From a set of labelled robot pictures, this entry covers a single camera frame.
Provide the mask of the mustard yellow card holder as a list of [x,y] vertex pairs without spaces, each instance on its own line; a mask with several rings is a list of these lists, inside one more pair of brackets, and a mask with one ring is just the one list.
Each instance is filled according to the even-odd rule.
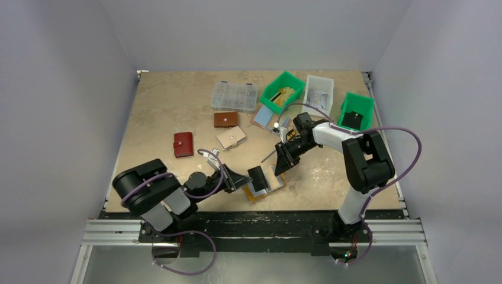
[[258,193],[254,192],[252,183],[248,183],[244,185],[243,190],[246,193],[250,202],[257,202],[266,196],[276,192],[277,190],[284,188],[286,183],[284,181],[284,176],[279,175],[275,176],[275,166],[274,165],[266,165],[265,167],[261,166],[262,170],[265,174],[266,180],[268,182],[267,190],[260,191]]

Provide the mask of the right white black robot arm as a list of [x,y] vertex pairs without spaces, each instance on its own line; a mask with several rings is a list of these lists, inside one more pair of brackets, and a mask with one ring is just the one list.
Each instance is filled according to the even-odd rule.
[[395,167],[379,132],[352,134],[326,119],[313,120],[306,112],[294,120],[296,135],[288,135],[284,127],[274,123],[273,131],[280,136],[275,145],[275,175],[280,175],[300,162],[307,151],[327,146],[343,154],[350,188],[338,210],[336,221],[353,225],[362,221],[370,194],[384,187],[394,177]]

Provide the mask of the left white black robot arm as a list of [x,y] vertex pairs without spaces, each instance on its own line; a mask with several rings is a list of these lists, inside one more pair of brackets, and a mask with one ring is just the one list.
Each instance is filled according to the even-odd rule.
[[223,164],[210,176],[194,172],[181,183],[160,159],[154,159],[121,172],[112,187],[132,215],[160,233],[173,234],[179,231],[178,221],[198,211],[199,202],[221,191],[235,192],[251,181]]

